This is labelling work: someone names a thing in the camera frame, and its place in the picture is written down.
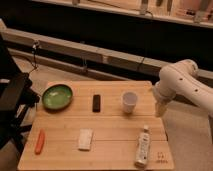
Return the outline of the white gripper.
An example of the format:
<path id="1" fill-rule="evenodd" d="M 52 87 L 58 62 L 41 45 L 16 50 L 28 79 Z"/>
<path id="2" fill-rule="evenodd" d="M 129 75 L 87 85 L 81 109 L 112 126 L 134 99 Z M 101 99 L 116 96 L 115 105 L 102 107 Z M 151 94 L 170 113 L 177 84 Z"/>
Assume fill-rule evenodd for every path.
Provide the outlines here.
<path id="1" fill-rule="evenodd" d="M 156 117 L 162 117 L 167 110 L 167 102 L 170 102 L 176 96 L 176 92 L 170 89 L 165 83 L 157 82 L 153 88 L 153 95 L 157 102 L 155 103 Z"/>

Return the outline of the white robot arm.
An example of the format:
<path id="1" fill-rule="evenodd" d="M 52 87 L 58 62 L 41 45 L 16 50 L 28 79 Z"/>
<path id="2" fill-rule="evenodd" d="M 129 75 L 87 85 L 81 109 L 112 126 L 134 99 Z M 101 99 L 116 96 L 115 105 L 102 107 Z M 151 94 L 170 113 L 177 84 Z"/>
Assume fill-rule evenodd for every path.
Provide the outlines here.
<path id="1" fill-rule="evenodd" d="M 156 99 L 156 115 L 161 117 L 166 105 L 179 94 L 207 111 L 213 117 L 213 88 L 196 79 L 197 64 L 190 59 L 178 61 L 162 67 L 159 81 L 153 86 Z"/>

